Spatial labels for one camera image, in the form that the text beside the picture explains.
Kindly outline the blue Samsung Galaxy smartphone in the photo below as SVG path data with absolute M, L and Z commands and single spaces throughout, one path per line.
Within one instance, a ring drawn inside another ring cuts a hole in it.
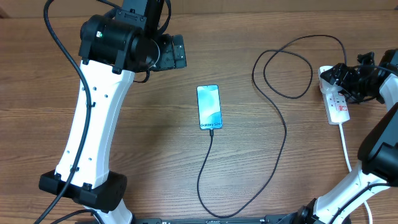
M 223 119 L 218 85 L 198 86 L 197 103 L 200 129 L 221 129 Z

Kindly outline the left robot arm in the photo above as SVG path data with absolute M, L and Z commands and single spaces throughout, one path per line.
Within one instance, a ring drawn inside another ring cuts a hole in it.
M 168 23 L 160 21 L 163 8 L 170 7 L 170 1 L 124 1 L 81 27 L 81 62 L 73 64 L 80 90 L 70 135 L 39 188 L 82 205 L 97 223 L 134 222 L 123 201 L 127 178 L 109 169 L 111 143 L 135 75 L 187 65 L 183 37 L 167 34 Z

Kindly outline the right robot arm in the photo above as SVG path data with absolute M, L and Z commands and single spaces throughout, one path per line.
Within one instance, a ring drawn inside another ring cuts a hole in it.
M 328 122 L 341 126 L 348 103 L 377 99 L 387 113 L 365 137 L 358 162 L 327 194 L 313 199 L 279 223 L 349 223 L 349 215 L 367 199 L 397 187 L 397 50 L 387 50 L 380 63 L 374 54 L 358 55 L 358 65 L 344 63 L 318 70 Z

